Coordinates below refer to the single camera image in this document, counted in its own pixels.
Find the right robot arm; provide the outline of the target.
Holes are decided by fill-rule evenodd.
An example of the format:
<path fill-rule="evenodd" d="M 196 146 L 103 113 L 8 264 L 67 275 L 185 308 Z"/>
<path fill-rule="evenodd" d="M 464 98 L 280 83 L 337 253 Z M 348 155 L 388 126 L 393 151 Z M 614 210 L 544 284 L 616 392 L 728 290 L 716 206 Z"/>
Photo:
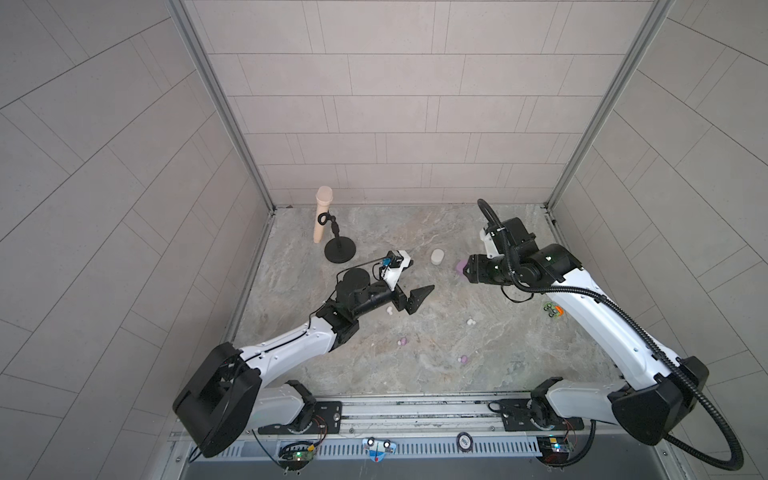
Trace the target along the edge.
<path fill-rule="evenodd" d="M 696 406 L 708 370 L 655 340 L 596 284 L 564 246 L 541 248 L 522 221 L 487 213 L 480 231 L 485 245 L 463 268 L 473 284 L 515 287 L 541 294 L 562 307 L 598 343 L 620 372 L 606 384 L 551 377 L 530 394 L 529 408 L 543 427 L 558 418 L 584 418 L 621 426 L 646 445 L 670 437 Z"/>

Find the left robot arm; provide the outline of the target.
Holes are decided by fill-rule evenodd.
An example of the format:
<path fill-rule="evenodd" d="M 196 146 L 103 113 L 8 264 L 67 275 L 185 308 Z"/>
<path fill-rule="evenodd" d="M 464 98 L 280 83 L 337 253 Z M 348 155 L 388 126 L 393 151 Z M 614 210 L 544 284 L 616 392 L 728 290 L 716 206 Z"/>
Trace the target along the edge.
<path fill-rule="evenodd" d="M 352 268 L 301 326 L 257 345 L 236 348 L 224 342 L 214 347 L 172 410 L 205 458 L 218 455 L 250 429 L 303 429 L 312 421 L 315 397 L 298 381 L 279 387 L 273 381 L 344 345 L 359 331 L 363 315 L 387 304 L 413 314 L 433 289 L 427 285 L 405 294 L 396 282 L 372 281 L 367 271 Z"/>

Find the purple earbud case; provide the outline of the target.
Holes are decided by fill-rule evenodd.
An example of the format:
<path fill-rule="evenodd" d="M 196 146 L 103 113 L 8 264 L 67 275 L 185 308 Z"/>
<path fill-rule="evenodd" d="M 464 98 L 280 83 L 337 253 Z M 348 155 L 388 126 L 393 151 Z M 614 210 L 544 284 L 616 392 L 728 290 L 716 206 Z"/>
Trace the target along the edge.
<path fill-rule="evenodd" d="M 467 263 L 468 263 L 468 261 L 466 259 L 461 260 L 461 261 L 459 261 L 457 263 L 457 265 L 455 267 L 455 270 L 456 270 L 458 275 L 463 275 L 464 274 L 464 269 L 467 266 Z"/>

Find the white earbud case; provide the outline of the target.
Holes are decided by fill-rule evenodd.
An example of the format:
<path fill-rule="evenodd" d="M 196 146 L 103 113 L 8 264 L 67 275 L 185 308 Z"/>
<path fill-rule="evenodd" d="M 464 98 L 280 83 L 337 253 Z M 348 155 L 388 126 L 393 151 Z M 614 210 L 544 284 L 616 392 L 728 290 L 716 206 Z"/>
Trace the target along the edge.
<path fill-rule="evenodd" d="M 441 265 L 445 258 L 445 252 L 442 249 L 436 248 L 430 255 L 430 261 L 433 265 Z"/>

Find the black microphone stand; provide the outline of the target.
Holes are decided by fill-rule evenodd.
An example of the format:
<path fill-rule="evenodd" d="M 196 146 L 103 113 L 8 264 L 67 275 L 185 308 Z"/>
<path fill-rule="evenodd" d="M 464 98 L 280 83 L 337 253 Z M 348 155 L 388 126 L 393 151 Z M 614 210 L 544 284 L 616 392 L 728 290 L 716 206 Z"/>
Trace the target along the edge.
<path fill-rule="evenodd" d="M 321 222 L 331 225 L 333 237 L 326 243 L 324 254 L 328 261 L 334 264 L 343 264 L 352 260 L 356 254 L 356 244 L 346 236 L 340 234 L 340 228 L 334 215 L 328 212 Z"/>

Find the green orange toy car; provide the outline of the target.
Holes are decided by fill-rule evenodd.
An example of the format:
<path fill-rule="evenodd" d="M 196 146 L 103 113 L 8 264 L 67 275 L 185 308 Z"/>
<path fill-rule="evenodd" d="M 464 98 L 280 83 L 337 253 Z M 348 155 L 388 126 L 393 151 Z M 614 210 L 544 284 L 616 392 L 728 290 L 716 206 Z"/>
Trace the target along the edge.
<path fill-rule="evenodd" d="M 562 317 L 565 314 L 565 311 L 562 307 L 552 302 L 545 303 L 543 310 L 548 314 L 550 318 Z"/>

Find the black round disc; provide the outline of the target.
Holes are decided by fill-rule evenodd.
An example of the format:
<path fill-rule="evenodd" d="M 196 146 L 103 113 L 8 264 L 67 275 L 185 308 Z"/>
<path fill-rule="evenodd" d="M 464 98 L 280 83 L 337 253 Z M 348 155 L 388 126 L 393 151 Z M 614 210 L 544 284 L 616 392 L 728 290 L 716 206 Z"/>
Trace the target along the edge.
<path fill-rule="evenodd" d="M 473 437 L 467 432 L 460 432 L 456 436 L 457 449 L 462 453 L 469 453 L 474 448 Z"/>

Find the left green circuit board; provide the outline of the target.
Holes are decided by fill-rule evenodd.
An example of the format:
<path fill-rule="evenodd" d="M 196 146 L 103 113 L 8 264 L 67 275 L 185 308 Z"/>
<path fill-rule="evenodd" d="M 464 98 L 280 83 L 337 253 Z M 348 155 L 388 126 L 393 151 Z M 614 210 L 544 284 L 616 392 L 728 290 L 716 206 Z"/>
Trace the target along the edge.
<path fill-rule="evenodd" d="M 283 446 L 278 453 L 278 464 L 287 471 L 300 471 L 314 460 L 317 446 L 314 442 L 298 441 Z"/>

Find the green circuit board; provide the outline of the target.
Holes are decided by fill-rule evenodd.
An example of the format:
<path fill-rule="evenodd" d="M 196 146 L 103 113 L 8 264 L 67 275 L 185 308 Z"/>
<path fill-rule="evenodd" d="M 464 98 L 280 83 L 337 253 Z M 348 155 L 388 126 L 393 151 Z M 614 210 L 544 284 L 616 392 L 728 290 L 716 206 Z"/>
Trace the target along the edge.
<path fill-rule="evenodd" d="M 287 471 L 300 471 L 314 460 L 317 446 L 314 442 L 298 441 L 283 446 L 278 453 L 278 464 Z"/>
<path fill-rule="evenodd" d="M 536 441 L 541 453 L 538 460 L 541 463 L 562 464 L 569 459 L 572 445 L 564 436 L 539 436 Z"/>

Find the right green circuit board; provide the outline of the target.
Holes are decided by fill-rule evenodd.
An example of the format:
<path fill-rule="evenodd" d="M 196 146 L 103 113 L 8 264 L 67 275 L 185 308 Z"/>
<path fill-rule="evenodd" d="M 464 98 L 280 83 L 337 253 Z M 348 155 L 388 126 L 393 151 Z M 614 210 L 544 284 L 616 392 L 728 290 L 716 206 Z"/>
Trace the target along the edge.
<path fill-rule="evenodd" d="M 536 441 L 541 453 L 538 460 L 541 463 L 562 464 L 569 459 L 572 445 L 564 436 L 539 436 Z"/>

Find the aluminium frame rail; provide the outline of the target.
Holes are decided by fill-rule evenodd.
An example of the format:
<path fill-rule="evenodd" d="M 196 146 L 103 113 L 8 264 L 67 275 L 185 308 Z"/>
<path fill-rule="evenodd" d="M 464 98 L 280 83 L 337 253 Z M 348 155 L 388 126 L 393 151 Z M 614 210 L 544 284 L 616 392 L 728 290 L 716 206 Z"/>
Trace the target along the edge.
<path fill-rule="evenodd" d="M 616 424 L 609 405 L 588 405 L 587 396 L 580 395 L 576 404 L 557 406 L 537 391 L 491 392 L 450 395 L 383 395 L 316 398 L 320 401 L 342 403 L 340 431 L 326 434 L 349 437 L 381 435 L 395 439 L 401 436 L 449 436 L 459 432 L 481 433 L 504 430 L 501 417 L 489 409 L 489 404 L 501 399 L 532 398 L 546 400 L 555 413 L 563 418 L 578 417 L 584 423 L 596 420 Z"/>

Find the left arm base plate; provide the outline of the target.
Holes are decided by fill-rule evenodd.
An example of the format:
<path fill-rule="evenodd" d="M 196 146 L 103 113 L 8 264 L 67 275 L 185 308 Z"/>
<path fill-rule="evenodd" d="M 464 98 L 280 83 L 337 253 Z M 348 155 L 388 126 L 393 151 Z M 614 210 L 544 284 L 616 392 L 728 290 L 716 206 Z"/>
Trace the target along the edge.
<path fill-rule="evenodd" d="M 260 427 L 257 432 L 259 435 L 338 434 L 341 414 L 341 402 L 320 401 L 304 406 L 298 416 L 287 425 L 268 425 Z"/>

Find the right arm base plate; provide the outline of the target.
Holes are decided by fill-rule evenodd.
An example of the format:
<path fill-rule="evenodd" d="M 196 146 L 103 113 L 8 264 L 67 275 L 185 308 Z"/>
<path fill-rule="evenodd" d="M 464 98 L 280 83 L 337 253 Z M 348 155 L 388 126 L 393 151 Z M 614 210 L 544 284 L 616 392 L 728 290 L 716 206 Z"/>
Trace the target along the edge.
<path fill-rule="evenodd" d="M 582 431 L 584 421 L 578 417 L 558 416 L 546 400 L 511 398 L 491 402 L 489 409 L 501 417 L 504 430 L 532 432 Z"/>

